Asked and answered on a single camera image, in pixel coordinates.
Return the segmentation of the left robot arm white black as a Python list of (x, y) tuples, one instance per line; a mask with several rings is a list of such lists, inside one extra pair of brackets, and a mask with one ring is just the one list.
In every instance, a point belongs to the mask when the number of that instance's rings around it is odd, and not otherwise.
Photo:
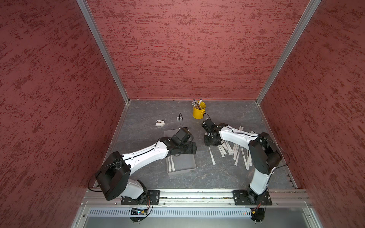
[(139, 151), (120, 154), (111, 153), (94, 177), (106, 200), (118, 197), (130, 198), (141, 205), (148, 201), (148, 190), (140, 180), (130, 176), (152, 162), (163, 160), (173, 155), (194, 155), (197, 146), (194, 136), (186, 127), (179, 128), (171, 137), (162, 137), (151, 146)]

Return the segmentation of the paper straw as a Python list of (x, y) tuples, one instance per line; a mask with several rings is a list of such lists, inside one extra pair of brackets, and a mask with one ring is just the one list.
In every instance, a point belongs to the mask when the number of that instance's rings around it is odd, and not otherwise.
[(171, 166), (171, 173), (172, 172), (175, 172), (175, 164), (174, 164), (174, 160), (173, 160), (173, 157), (170, 156), (170, 166)]
[(170, 157), (167, 157), (167, 165), (168, 165), (168, 173), (170, 173), (172, 171)]

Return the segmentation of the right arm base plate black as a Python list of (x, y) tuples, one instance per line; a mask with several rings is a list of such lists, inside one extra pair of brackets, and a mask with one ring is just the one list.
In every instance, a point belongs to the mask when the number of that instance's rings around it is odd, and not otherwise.
[(267, 190), (260, 195), (257, 195), (255, 192), (248, 190), (235, 190), (232, 191), (232, 194), (236, 206), (256, 207), (259, 205), (261, 206), (272, 205), (272, 200)]

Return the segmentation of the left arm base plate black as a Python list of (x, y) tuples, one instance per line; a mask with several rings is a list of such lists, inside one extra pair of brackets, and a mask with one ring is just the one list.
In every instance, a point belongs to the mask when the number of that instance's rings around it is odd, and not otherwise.
[(137, 199), (123, 196), (121, 205), (158, 205), (160, 200), (160, 190), (147, 190)]

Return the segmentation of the translucent plastic storage box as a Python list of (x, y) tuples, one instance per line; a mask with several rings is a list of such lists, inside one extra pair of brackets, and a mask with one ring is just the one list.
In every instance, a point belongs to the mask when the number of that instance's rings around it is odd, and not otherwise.
[[(168, 139), (178, 132), (179, 129), (167, 130), (164, 132), (164, 138), (162, 142), (167, 146), (169, 152), (169, 142)], [(175, 172), (168, 173), (167, 157), (173, 157), (175, 164)], [(169, 176), (174, 176), (183, 173), (189, 173), (196, 169), (196, 163), (194, 155), (181, 154), (181, 155), (168, 155), (166, 157), (167, 173)]]

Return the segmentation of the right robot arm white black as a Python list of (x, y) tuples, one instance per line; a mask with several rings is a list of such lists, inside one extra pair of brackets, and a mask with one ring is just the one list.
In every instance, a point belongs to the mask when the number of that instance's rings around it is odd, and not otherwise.
[(268, 190), (268, 183), (282, 159), (279, 149), (267, 133), (254, 134), (235, 129), (227, 124), (217, 125), (210, 118), (202, 123), (206, 131), (206, 146), (219, 146), (223, 141), (245, 148), (251, 155), (255, 168), (252, 181), (244, 192), (250, 204), (257, 204)]

